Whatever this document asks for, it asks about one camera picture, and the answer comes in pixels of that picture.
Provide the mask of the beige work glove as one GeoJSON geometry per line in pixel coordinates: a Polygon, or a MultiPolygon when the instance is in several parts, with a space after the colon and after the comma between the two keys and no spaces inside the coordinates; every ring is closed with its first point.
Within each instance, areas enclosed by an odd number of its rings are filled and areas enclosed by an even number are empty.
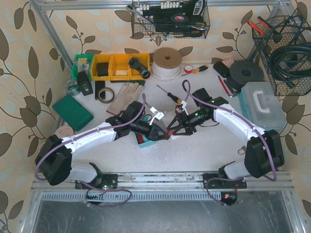
{"type": "Polygon", "coordinates": [[[119,114],[120,111],[125,110],[129,104],[138,99],[143,88],[144,86],[139,83],[125,83],[106,112],[113,115],[119,114]]]}

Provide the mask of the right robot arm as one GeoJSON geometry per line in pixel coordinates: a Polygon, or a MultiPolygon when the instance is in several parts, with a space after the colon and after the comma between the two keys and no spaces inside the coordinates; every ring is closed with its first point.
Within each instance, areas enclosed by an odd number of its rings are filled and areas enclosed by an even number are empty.
{"type": "Polygon", "coordinates": [[[181,111],[167,126],[174,136],[192,135],[197,126],[208,120],[224,125],[246,146],[244,159],[221,167],[219,178],[224,181],[237,181],[246,177],[265,177],[273,182],[277,180],[276,170],[284,165],[284,155],[280,135],[276,130],[265,130],[239,114],[229,102],[222,98],[212,98],[205,88],[193,93],[188,80],[182,82],[184,91],[192,97],[198,110],[189,113],[186,102],[180,104],[181,111]]]}

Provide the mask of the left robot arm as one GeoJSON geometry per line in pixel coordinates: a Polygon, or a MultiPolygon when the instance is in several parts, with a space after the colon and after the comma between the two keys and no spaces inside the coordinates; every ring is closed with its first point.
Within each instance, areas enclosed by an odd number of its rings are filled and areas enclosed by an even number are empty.
{"type": "Polygon", "coordinates": [[[141,134],[151,141],[168,140],[167,131],[155,123],[165,116],[163,112],[150,107],[151,120],[143,120],[147,105],[146,101],[133,101],[125,110],[91,130],[63,138],[55,134],[50,136],[35,159],[35,178],[52,186],[70,180],[100,183],[103,173],[93,162],[85,163],[81,158],[87,151],[116,141],[130,132],[141,134]]]}

